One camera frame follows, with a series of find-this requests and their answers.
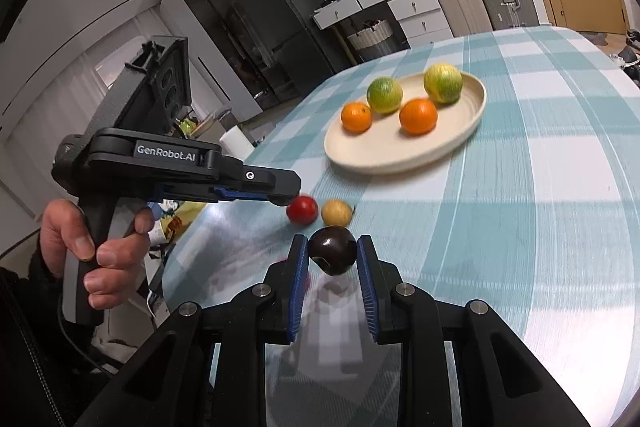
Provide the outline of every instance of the tablecloth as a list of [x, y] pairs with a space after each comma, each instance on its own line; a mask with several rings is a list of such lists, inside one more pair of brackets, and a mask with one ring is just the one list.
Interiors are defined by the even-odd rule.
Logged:
[[[441, 161], [394, 176], [335, 169], [322, 142], [377, 76], [435, 62], [477, 75], [478, 131]], [[350, 229], [436, 299], [487, 301], [594, 427], [609, 425], [640, 373], [640, 90], [589, 41], [539, 26], [474, 35], [343, 71], [292, 111], [248, 163], [295, 170], [321, 204], [356, 207]], [[284, 209], [210, 204], [164, 273], [171, 308], [229, 300], [287, 255]], [[395, 425], [400, 352], [372, 343], [355, 270], [310, 266], [297, 341], [269, 347], [270, 426]]]

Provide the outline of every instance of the red fruit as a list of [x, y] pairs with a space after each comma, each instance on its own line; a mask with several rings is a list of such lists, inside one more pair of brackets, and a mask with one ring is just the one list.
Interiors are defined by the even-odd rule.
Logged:
[[287, 207], [287, 217], [300, 225], [311, 225], [318, 217], [318, 204], [311, 196], [298, 196]]

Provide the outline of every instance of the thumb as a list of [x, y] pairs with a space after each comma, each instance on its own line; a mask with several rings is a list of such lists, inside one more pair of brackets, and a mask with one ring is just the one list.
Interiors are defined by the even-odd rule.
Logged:
[[78, 207], [67, 200], [51, 201], [42, 216], [40, 250], [56, 277], [62, 277], [67, 249], [81, 261], [89, 261], [95, 253], [94, 242]]

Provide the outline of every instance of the metal bolt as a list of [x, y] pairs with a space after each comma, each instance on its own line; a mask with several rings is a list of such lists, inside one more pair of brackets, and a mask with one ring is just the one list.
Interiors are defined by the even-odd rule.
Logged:
[[251, 293], [256, 297], [266, 297], [271, 293], [271, 286], [263, 283], [257, 284], [251, 288]]
[[178, 308], [178, 313], [183, 317], [191, 317], [198, 311], [198, 305], [195, 302], [183, 302]]
[[409, 295], [413, 295], [415, 293], [415, 287], [408, 282], [401, 282], [396, 286], [396, 292], [399, 293], [402, 297], [408, 297]]
[[469, 308], [476, 315], [484, 315], [487, 311], [489, 311], [489, 305], [484, 301], [473, 301], [469, 304]]

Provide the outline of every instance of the orange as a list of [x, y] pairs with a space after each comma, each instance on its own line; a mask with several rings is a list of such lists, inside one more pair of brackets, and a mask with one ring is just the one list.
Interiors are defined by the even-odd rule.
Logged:
[[425, 134], [436, 127], [438, 111], [428, 98], [416, 98], [400, 110], [400, 125], [410, 134]]
[[366, 103], [350, 102], [342, 108], [340, 120], [347, 131], [365, 132], [371, 127], [371, 110]]

